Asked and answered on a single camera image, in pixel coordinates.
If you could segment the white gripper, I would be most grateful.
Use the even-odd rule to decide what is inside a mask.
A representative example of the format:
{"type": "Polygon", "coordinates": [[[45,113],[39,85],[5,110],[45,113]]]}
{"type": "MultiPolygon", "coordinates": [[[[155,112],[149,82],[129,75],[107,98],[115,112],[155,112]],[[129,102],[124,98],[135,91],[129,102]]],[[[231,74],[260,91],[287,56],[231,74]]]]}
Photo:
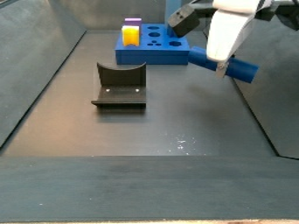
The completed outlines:
{"type": "Polygon", "coordinates": [[[213,0],[216,10],[209,23],[207,56],[217,63],[216,76],[223,78],[232,53],[244,42],[257,12],[269,7],[273,0],[213,0]]]}

